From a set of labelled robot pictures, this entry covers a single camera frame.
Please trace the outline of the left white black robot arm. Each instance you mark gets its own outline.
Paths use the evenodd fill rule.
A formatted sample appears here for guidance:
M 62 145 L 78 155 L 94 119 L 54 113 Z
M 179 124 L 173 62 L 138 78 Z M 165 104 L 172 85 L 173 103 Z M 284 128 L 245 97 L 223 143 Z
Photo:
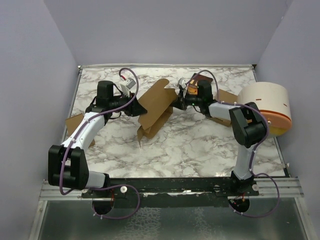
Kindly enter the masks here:
M 129 78 L 117 88 L 112 81 L 98 82 L 97 94 L 86 108 L 79 126 L 60 145 L 52 145 L 48 151 L 48 183 L 71 190 L 93 189 L 97 196 L 106 197 L 111 190 L 110 177 L 106 173 L 90 171 L 86 151 L 98 132 L 112 118 L 113 113 L 125 113 L 129 117 L 148 111 L 138 102 L 137 94 L 131 92 L 138 83 Z

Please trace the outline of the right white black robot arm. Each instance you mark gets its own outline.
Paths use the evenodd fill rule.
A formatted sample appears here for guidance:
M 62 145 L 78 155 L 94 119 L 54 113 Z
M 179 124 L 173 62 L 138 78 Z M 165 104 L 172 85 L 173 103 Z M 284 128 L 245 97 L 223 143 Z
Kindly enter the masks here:
M 179 93 L 177 99 L 171 103 L 172 107 L 184 111 L 188 106 L 199 107 L 199 112 L 208 118 L 230 121 L 239 147 L 229 189 L 236 196 L 242 195 L 254 181 L 253 165 L 256 151 L 270 132 L 267 120 L 254 102 L 241 104 L 221 101 L 219 90 L 216 96 L 213 96 L 211 83 L 207 80 L 197 82 L 196 94 L 190 94 L 187 84 L 183 81 L 177 86 Z

